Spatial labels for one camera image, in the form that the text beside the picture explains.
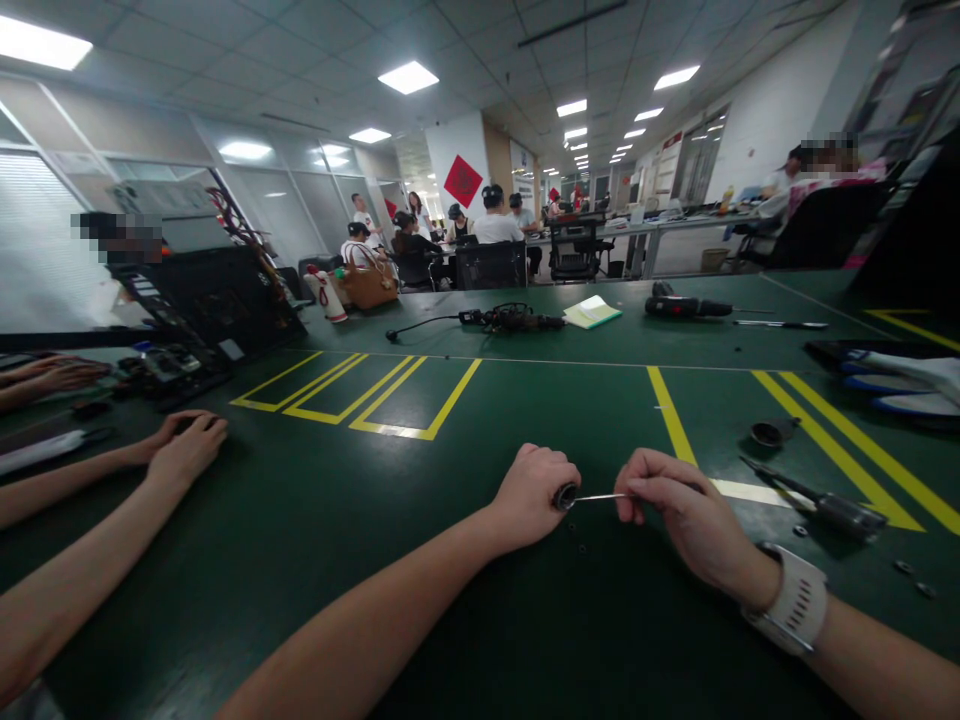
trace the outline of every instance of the trash bin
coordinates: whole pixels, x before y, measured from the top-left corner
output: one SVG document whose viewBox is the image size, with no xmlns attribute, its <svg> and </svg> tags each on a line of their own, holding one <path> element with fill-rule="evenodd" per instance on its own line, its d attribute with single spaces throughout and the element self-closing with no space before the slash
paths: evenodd
<svg viewBox="0 0 960 720">
<path fill-rule="evenodd" d="M 700 256 L 700 272 L 719 273 L 723 267 L 723 261 L 727 259 L 728 252 L 730 251 L 726 248 L 704 250 L 703 255 Z"/>
</svg>

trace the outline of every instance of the green workbench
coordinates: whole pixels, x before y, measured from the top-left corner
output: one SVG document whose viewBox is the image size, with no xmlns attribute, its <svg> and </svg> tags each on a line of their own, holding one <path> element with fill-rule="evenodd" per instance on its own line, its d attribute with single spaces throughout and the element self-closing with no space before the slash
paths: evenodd
<svg viewBox="0 0 960 720">
<path fill-rule="evenodd" d="M 889 308 L 844 293 L 851 277 L 673 282 L 682 294 L 776 311 L 755 319 L 830 323 L 820 333 L 648 317 L 647 282 L 408 295 L 341 325 L 309 308 L 307 338 L 202 398 L 230 421 L 230 440 L 47 682 L 71 719 L 211 716 L 325 605 L 489 502 L 525 441 L 566 452 L 591 494 L 610 490 L 635 447 L 695 460 L 752 538 L 807 558 L 840 597 L 960 660 L 957 440 L 872 410 L 801 347 L 922 339 L 910 328 L 947 342 L 960 333 L 934 316 L 867 312 Z M 562 314 L 595 293 L 623 316 L 590 331 L 491 336 L 439 321 L 395 344 L 384 338 L 434 314 L 507 301 Z M 0 432 L 53 407 L 6 418 Z M 760 454 L 747 439 L 752 423 L 798 413 L 802 429 L 779 453 Z M 158 423 L 139 401 L 119 404 L 94 425 L 116 425 L 120 437 L 77 457 Z M 742 453 L 871 502 L 897 526 L 874 545 L 852 544 L 787 507 Z M 105 480 L 0 534 L 0 588 L 93 527 L 142 474 Z M 795 535 L 797 525 L 809 537 Z M 920 595 L 895 560 L 938 598 Z M 374 716 L 847 713 L 690 575 L 658 521 L 623 526 L 612 504 L 589 503 L 484 570 Z"/>
</svg>

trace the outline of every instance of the black hat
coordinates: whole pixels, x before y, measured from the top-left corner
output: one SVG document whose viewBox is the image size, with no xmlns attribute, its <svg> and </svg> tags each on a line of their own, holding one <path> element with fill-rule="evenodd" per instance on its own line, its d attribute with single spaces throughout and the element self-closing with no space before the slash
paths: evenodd
<svg viewBox="0 0 960 720">
<path fill-rule="evenodd" d="M 367 230 L 367 226 L 363 223 L 350 223 L 347 225 L 347 233 L 350 235 L 350 237 L 355 237 L 361 234 L 364 237 L 370 237 L 370 231 Z"/>
</svg>

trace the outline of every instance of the drop ceiling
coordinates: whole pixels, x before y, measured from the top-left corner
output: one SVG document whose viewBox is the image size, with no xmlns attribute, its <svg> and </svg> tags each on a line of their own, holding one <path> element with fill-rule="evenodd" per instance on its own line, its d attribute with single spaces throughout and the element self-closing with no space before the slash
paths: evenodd
<svg viewBox="0 0 960 720">
<path fill-rule="evenodd" d="M 630 142 L 624 133 L 646 127 L 629 163 L 842 0 L 630 0 L 517 48 L 611 2 L 0 0 L 0 14 L 95 46 L 73 73 L 8 58 L 0 69 L 297 129 L 266 113 L 341 140 L 366 127 L 418 132 L 479 109 L 546 166 L 570 172 L 565 130 L 589 128 L 582 140 L 596 169 Z M 414 59 L 439 84 L 404 96 L 377 80 Z M 696 64 L 691 81 L 653 91 L 662 74 Z M 586 112 L 557 117 L 558 105 L 582 98 Z M 665 110 L 633 123 L 652 107 Z"/>
</svg>

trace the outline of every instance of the white smartwatch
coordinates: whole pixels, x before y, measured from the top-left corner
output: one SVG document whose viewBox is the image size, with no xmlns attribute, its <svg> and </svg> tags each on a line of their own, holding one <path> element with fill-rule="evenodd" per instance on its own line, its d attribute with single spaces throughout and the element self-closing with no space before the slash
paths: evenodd
<svg viewBox="0 0 960 720">
<path fill-rule="evenodd" d="M 741 608 L 743 617 L 791 655 L 813 652 L 827 615 L 827 576 L 779 545 L 764 542 L 757 547 L 783 567 L 783 582 L 769 610 Z"/>
</svg>

